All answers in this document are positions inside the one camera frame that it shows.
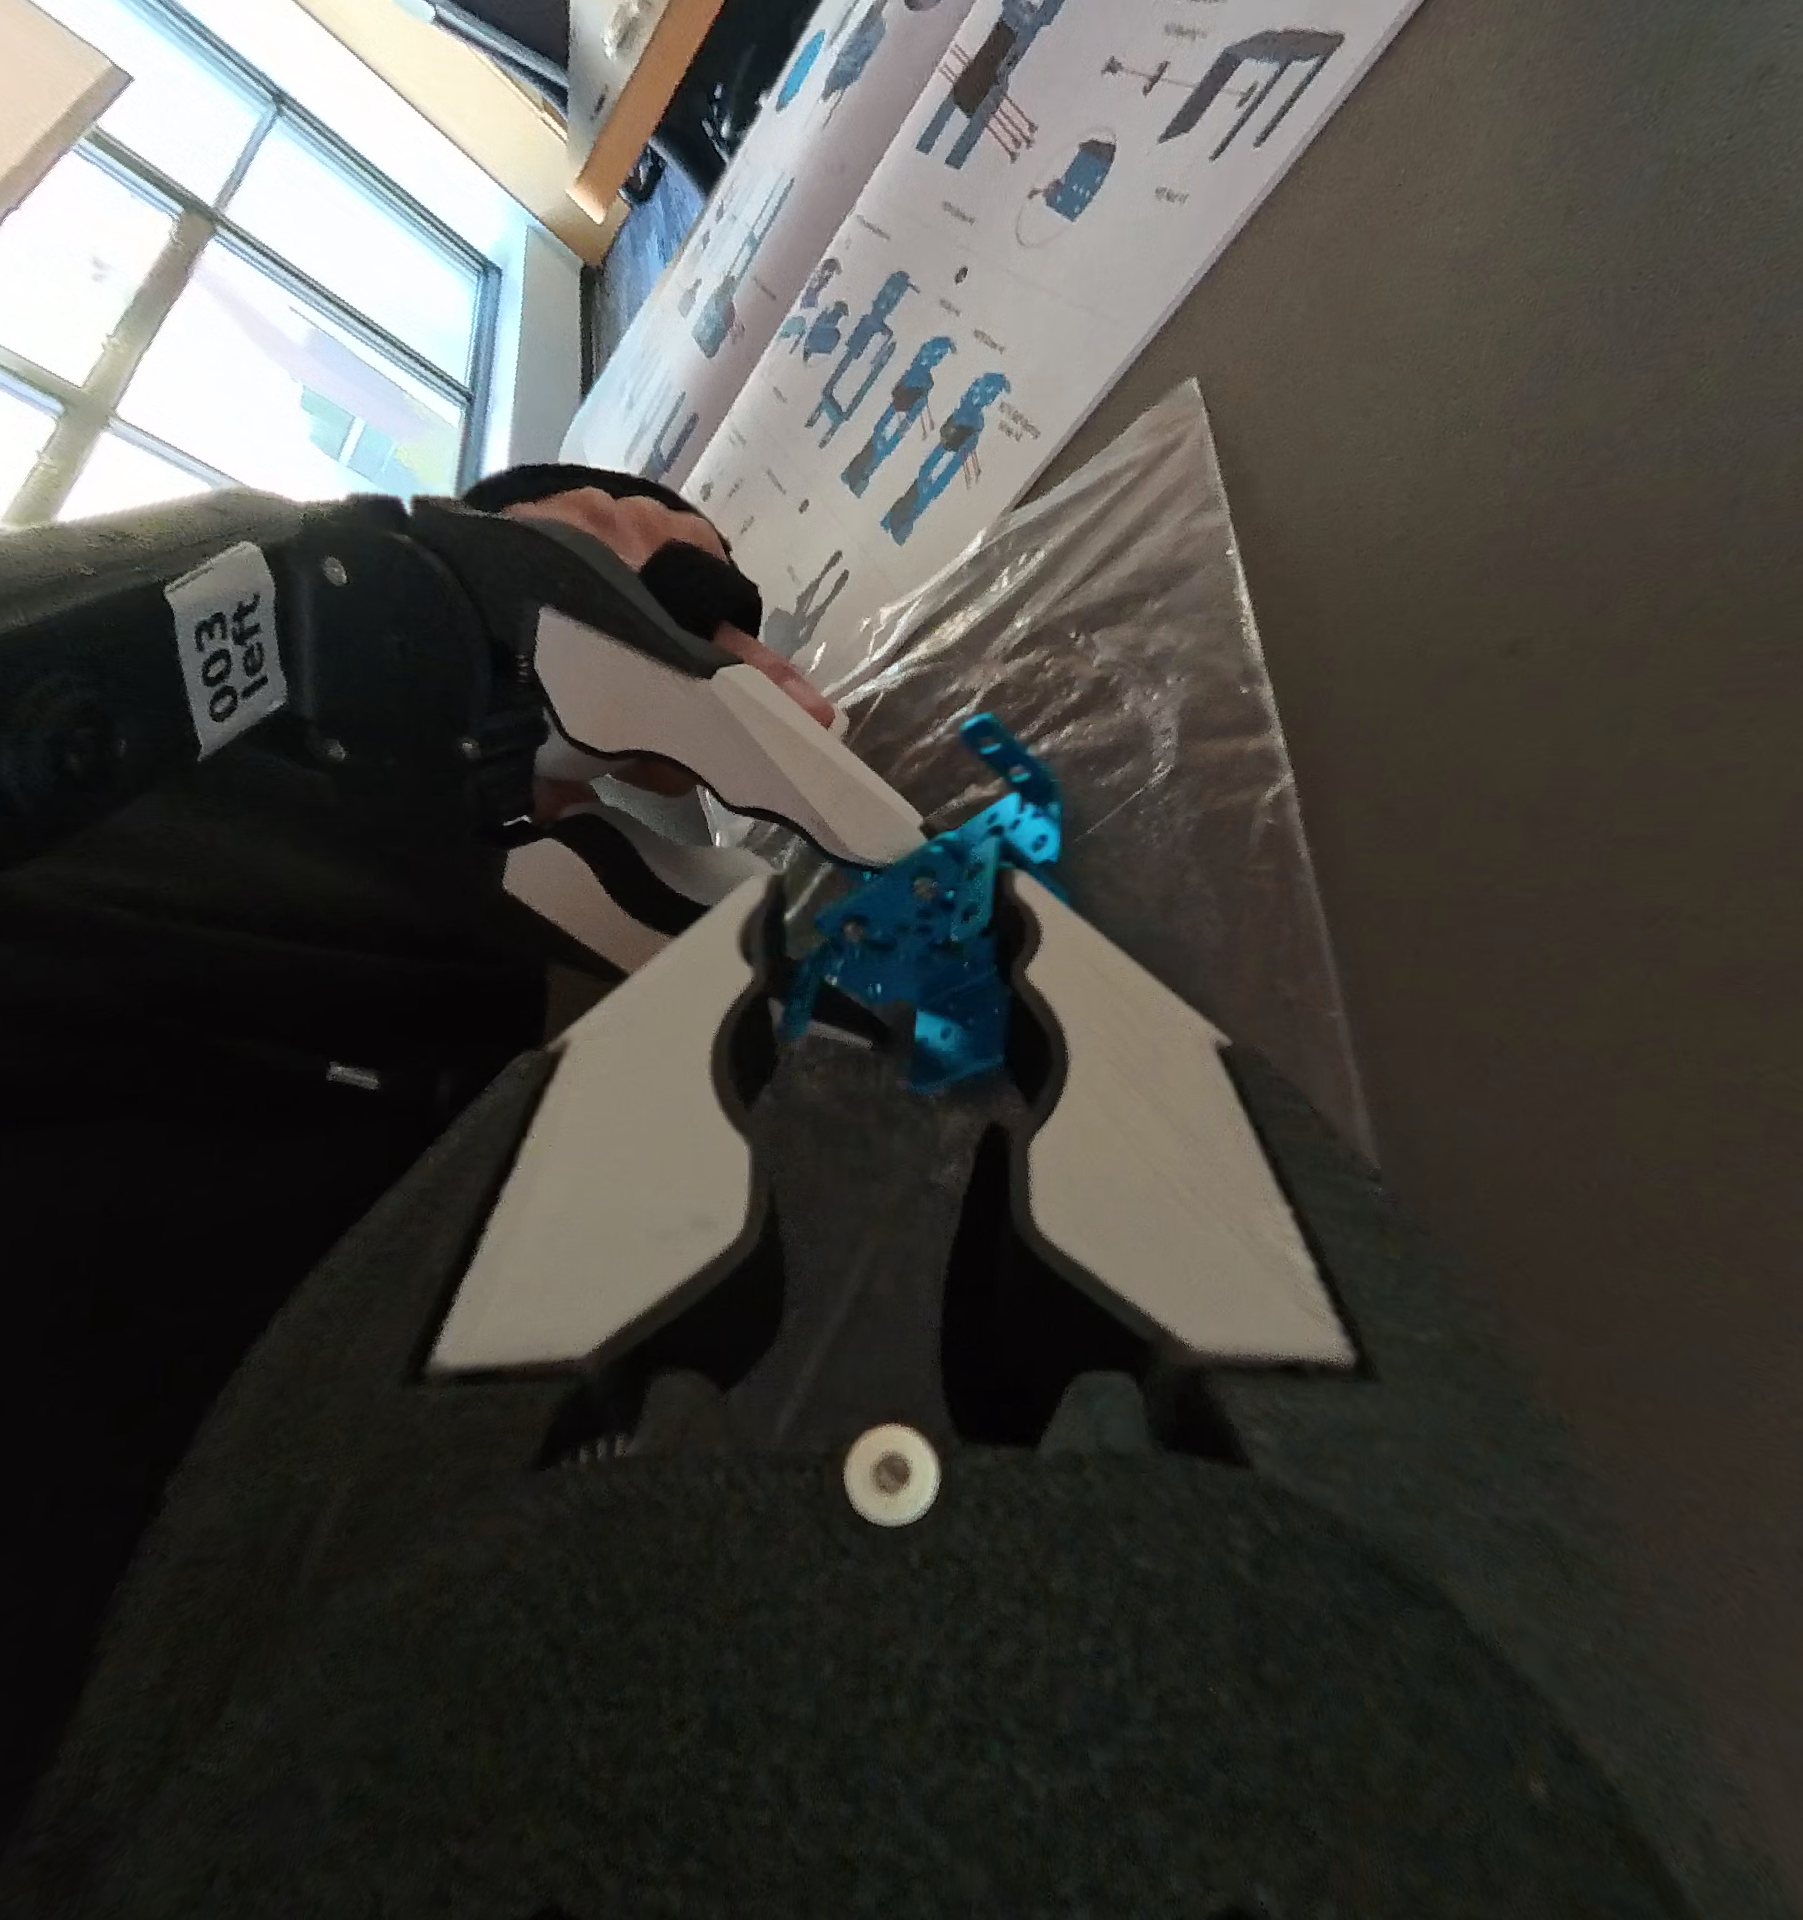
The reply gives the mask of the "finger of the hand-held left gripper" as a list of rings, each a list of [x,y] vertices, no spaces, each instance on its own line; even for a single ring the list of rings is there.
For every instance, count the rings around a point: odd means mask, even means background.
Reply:
[[[695,673],[545,609],[533,669],[553,727],[583,754],[667,761],[727,811],[863,872],[925,841],[913,803],[751,663]]]
[[[511,846],[503,885],[625,974],[727,896],[727,852],[687,843],[617,806],[577,806]]]

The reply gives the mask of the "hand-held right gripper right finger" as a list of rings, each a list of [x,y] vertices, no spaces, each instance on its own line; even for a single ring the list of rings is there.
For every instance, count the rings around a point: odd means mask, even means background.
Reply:
[[[1357,1341],[1225,1060],[1225,1034],[1021,872],[1009,1009],[1031,1039],[1009,1151],[1025,1243],[1155,1351],[1349,1374]]]

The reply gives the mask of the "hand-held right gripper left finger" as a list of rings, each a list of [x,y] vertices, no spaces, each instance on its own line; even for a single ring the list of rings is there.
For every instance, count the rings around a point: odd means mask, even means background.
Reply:
[[[761,1243],[777,877],[755,875],[553,1042],[432,1379],[599,1372]]]

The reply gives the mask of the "blue metal bracket assembly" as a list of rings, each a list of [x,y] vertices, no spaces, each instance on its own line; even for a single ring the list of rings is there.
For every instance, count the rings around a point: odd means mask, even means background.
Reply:
[[[945,1092],[1003,1065],[1009,984],[993,929],[999,883],[1019,872],[1051,885],[1063,841],[1055,775],[999,717],[965,719],[961,743],[1005,793],[823,908],[817,941],[795,964],[777,1016],[777,1039],[791,1045],[815,1024],[847,1032],[847,1009],[909,1007],[913,1092]]]

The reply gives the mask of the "person's left hand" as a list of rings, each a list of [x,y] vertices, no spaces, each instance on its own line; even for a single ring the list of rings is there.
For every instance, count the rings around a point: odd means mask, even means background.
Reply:
[[[767,675],[821,729],[833,731],[835,705],[759,639],[759,594],[735,570],[711,521],[659,497],[599,487],[557,491],[537,509],[599,539],[647,584],[657,601],[673,608],[683,627]]]

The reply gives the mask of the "large window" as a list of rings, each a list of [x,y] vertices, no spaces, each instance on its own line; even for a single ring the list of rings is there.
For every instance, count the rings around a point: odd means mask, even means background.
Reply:
[[[0,214],[0,526],[481,471],[503,265],[232,28],[42,3],[124,78]]]

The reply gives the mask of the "clear plastic bag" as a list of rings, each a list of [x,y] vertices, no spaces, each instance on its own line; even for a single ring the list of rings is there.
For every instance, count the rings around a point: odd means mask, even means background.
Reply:
[[[957,731],[999,717],[1057,778],[1073,910],[1377,1157],[1195,377],[797,661],[935,829],[995,793]]]

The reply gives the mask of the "open instruction manual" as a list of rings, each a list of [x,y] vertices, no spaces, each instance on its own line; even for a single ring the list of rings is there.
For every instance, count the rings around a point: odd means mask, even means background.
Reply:
[[[817,3],[561,453],[841,661],[1029,491],[1409,2]]]

